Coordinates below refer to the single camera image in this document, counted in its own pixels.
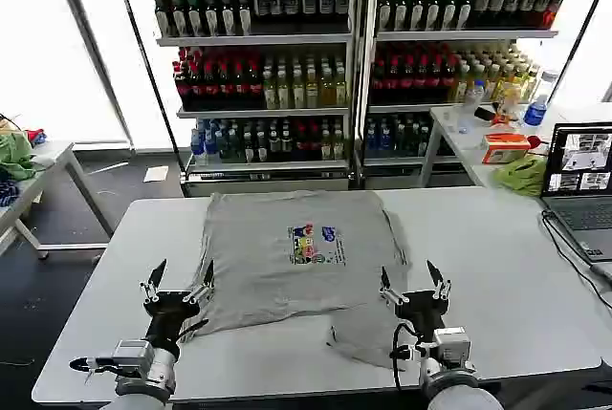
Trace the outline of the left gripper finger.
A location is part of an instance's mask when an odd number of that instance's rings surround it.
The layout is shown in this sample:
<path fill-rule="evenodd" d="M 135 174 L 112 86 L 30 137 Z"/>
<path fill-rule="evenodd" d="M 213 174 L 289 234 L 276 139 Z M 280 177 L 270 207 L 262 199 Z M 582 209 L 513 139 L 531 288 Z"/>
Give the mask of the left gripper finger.
<path fill-rule="evenodd" d="M 206 266 L 202 266 L 202 270 L 204 272 L 198 274 L 184 297 L 184 301 L 188 304 L 201 304 L 204 300 L 208 300 L 214 291 L 214 262 L 208 261 Z"/>
<path fill-rule="evenodd" d="M 140 288 L 144 296 L 144 303 L 149 304 L 159 300 L 158 288 L 164 276 L 167 260 L 163 261 L 154 268 L 146 281 L 140 283 Z"/>

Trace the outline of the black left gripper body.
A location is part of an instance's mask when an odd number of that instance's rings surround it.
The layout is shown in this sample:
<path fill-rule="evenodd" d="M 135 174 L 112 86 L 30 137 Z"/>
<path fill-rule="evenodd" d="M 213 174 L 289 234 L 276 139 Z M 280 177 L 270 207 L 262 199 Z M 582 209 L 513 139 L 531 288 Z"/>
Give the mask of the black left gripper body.
<path fill-rule="evenodd" d="M 151 317 L 144 339 L 154 349 L 179 351 L 178 343 L 182 337 L 208 323 L 206 318 L 201 318 L 191 327 L 183 328 L 186 320 L 201 313 L 199 303 L 192 302 L 189 291 L 158 292 L 155 299 L 146 299 L 143 307 Z"/>

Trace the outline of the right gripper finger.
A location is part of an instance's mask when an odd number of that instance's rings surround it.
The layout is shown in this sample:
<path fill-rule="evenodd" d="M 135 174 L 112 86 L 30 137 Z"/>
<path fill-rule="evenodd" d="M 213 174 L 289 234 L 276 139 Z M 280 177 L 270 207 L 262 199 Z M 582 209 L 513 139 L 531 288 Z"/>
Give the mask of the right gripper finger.
<path fill-rule="evenodd" d="M 427 260 L 426 264 L 432 282 L 434 284 L 434 292 L 432 298 L 434 300 L 448 302 L 451 281 L 449 279 L 445 279 L 441 271 L 431 261 Z"/>
<path fill-rule="evenodd" d="M 391 287 L 385 267 L 382 267 L 380 295 L 387 305 L 402 306 L 408 303 L 405 295 Z"/>

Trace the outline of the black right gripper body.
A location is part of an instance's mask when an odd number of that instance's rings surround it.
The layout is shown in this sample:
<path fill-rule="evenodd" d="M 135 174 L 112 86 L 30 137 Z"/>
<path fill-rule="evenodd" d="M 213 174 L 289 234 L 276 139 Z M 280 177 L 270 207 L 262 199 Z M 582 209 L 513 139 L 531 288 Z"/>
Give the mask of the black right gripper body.
<path fill-rule="evenodd" d="M 448 300 L 434 294 L 434 290 L 405 292 L 404 301 L 395 308 L 396 316 L 409 321 L 418 336 L 433 336 L 436 329 L 445 327 L 442 316 Z"/>

